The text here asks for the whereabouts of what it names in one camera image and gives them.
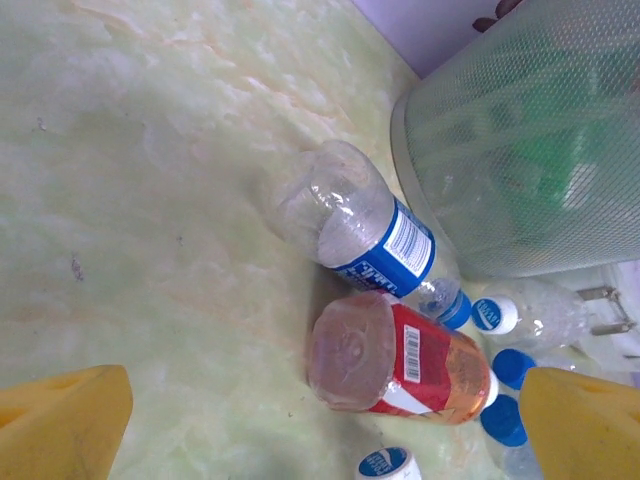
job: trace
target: barcode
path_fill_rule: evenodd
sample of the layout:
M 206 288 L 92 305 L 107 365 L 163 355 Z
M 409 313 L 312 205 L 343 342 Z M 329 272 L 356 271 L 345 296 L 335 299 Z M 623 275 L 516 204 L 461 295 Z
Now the barcode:
M 401 210 L 384 249 L 419 277 L 427 266 L 431 254 L 431 240 Z
M 404 379 L 420 383 L 420 330 L 404 326 Z

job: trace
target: empty plastic bottle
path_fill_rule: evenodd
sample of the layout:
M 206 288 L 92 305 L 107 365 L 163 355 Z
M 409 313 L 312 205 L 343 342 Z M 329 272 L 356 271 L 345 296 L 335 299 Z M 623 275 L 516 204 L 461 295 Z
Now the empty plastic bottle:
M 473 340 L 371 291 L 330 303 L 318 318 L 309 384 L 335 410 L 370 411 L 457 425 L 498 394 Z
M 535 453 L 528 442 L 518 402 L 504 394 L 480 414 L 487 433 L 487 449 L 495 464 L 514 480 L 543 480 Z
M 571 345 L 589 328 L 589 311 L 577 293 L 528 278 L 489 285 L 471 317 L 495 346 L 527 353 Z
M 520 350 L 506 348 L 498 352 L 491 364 L 498 380 L 511 389 L 507 393 L 514 397 L 520 394 L 527 371 L 533 367 L 559 368 L 624 385 L 632 384 L 629 374 L 606 372 L 595 361 L 571 347 L 556 348 L 535 355 L 527 355 Z
M 471 302 L 453 255 L 360 150 L 325 142 L 294 169 L 272 195 L 286 242 L 360 290 L 387 290 L 449 328 L 468 320 Z

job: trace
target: mesh trash bin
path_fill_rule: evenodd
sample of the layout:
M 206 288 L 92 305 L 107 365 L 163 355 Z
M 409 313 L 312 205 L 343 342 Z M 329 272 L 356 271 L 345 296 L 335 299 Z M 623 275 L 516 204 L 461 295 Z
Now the mesh trash bin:
M 391 144 L 467 277 L 640 258 L 640 2 L 525 0 L 398 101 Z

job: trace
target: floor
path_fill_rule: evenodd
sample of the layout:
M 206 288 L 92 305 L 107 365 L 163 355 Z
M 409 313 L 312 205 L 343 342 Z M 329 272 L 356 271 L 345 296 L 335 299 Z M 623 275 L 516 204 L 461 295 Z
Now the floor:
M 347 479 L 396 444 L 426 478 L 498 478 L 475 423 L 338 414 L 305 383 L 347 290 L 258 187 L 341 138 L 399 194 L 417 81 L 349 0 L 0 0 L 0 42 L 0 387 L 125 365 L 118 479 Z

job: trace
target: yellow object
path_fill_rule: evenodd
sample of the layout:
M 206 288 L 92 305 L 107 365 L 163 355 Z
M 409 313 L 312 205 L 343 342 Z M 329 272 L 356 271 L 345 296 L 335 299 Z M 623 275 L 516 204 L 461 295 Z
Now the yellow object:
M 532 368 L 519 405 L 546 480 L 640 478 L 640 390 Z
M 0 479 L 107 478 L 132 408 L 118 365 L 0 390 Z

